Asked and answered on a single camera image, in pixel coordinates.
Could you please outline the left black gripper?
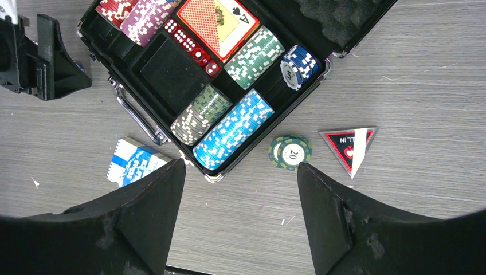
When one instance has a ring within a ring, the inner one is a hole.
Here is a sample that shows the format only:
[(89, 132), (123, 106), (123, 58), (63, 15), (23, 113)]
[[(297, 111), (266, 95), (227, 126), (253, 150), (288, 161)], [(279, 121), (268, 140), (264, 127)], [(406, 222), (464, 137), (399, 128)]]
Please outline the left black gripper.
[(91, 78), (68, 54), (58, 20), (37, 15), (37, 45), (25, 34), (29, 20), (1, 18), (1, 86), (43, 101), (63, 98), (92, 86)]

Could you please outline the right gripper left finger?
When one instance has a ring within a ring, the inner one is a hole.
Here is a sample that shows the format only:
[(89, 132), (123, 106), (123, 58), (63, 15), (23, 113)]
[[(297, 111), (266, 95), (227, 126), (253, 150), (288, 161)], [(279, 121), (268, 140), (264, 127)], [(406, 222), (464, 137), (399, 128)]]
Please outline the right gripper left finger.
[(183, 160), (175, 159), (62, 212), (69, 222), (65, 274), (163, 274), (185, 176)]

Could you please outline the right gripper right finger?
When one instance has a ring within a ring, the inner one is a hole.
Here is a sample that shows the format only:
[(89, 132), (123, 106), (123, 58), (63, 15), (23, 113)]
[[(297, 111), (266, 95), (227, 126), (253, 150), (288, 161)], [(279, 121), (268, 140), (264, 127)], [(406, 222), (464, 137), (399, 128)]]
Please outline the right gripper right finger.
[(316, 274), (412, 274), (424, 253), (417, 231), (435, 218), (368, 197), (308, 163), (297, 185)]

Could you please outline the blue playing card deck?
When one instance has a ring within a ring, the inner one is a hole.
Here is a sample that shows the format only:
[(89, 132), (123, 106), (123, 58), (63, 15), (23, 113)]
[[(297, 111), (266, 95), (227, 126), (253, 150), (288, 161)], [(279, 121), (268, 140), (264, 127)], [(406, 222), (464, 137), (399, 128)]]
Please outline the blue playing card deck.
[(131, 138), (118, 139), (107, 179), (119, 188), (144, 178), (171, 161), (163, 153)]

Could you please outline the purple poker chip stack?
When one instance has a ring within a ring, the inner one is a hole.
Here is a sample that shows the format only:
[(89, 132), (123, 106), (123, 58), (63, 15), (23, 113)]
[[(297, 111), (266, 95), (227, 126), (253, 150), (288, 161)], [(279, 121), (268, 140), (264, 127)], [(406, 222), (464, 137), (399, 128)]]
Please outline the purple poker chip stack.
[(181, 1), (138, 1), (121, 23), (120, 30), (130, 40), (145, 47)]

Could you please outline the black poker chip case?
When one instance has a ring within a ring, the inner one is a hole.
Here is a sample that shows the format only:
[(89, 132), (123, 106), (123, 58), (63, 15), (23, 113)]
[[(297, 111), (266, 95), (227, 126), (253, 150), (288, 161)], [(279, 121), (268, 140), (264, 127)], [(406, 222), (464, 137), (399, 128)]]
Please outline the black poker chip case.
[(165, 140), (220, 181), (393, 1), (94, 1), (77, 32)]

